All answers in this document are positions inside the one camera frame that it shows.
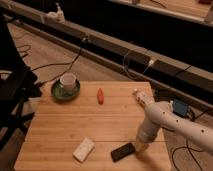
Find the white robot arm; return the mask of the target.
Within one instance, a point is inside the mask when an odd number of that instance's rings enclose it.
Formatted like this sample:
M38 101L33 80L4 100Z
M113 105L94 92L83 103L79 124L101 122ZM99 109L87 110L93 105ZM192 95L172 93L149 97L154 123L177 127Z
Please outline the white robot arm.
M145 118L139 126L136 140L152 143L160 128L168 128L182 135L195 145L213 155L213 129L183 119L173 114L167 102L150 103L144 106Z

